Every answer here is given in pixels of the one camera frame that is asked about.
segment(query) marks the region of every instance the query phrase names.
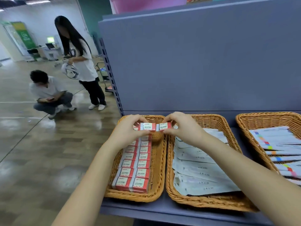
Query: wicker basket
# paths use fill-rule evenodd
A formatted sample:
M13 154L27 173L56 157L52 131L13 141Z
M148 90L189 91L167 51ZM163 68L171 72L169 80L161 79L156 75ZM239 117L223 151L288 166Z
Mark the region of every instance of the wicker basket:
M270 170L279 170L275 167L270 157L265 153L265 150L253 138L249 132L251 129L271 128L278 126L288 126L293 134L301 139L301 115L293 112L264 112L264 113L242 113L236 116L236 122L243 130L243 133L248 138L254 149L258 152L261 159L261 164ZM278 164L288 163L290 161L275 162Z
M217 114L191 114L197 123L203 128L217 128L223 131L227 137L229 145L236 151L242 153L226 119ZM192 205L199 208L209 207L218 209L231 209L246 212L255 212L258 209L254 204L241 192L230 192L215 195L204 196L183 196L173 186L175 174L172 169L172 160L174 158L175 137L168 137L168 155L167 155L167 172L166 172L166 190L168 195L174 201Z
M145 118L151 123L161 123L164 116L159 115L147 115ZM151 164L150 164L150 180L149 189L147 194L131 193L129 191L119 191L112 189L112 182L118 171L118 165L122 156L122 150L116 155L114 164L105 193L105 197L112 197L118 199L126 199L136 202L152 202L157 200L164 188L165 179L165 159L166 159L166 148L167 148L167 136L162 133L152 134L152 152L151 152Z

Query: gray pants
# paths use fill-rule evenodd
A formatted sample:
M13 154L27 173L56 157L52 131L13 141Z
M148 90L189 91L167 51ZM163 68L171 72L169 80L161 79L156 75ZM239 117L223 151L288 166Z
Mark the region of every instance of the gray pants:
M66 91L57 101L55 102L37 102L34 104L33 108L38 111L43 111L50 115L55 113L55 109L59 105L65 105L66 107L72 107L71 101L73 98L73 94Z

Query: display stand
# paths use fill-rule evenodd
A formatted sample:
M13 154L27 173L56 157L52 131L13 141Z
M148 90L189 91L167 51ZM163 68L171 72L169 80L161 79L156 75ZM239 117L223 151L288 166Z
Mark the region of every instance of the display stand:
M301 112L300 6L227 0L105 16L102 50L120 114L219 114L250 157L237 114ZM273 225L262 213L180 205L166 192L151 203L104 199L100 212L185 225Z

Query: tiled floor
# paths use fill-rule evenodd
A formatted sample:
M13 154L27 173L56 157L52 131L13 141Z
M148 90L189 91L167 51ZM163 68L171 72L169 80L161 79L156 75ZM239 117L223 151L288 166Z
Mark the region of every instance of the tiled floor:
M120 118L113 94L107 108L88 110L89 95L53 62L6 61L0 67L0 226L51 225ZM72 92L75 111L49 120L32 108L29 72L40 69ZM132 225L99 216L95 225Z

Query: ceiling light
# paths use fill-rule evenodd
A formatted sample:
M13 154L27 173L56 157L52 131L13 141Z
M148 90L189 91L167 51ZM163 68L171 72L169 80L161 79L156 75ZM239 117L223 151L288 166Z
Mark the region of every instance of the ceiling light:
M49 0L35 0L35 1L26 1L27 5L41 4L50 2Z

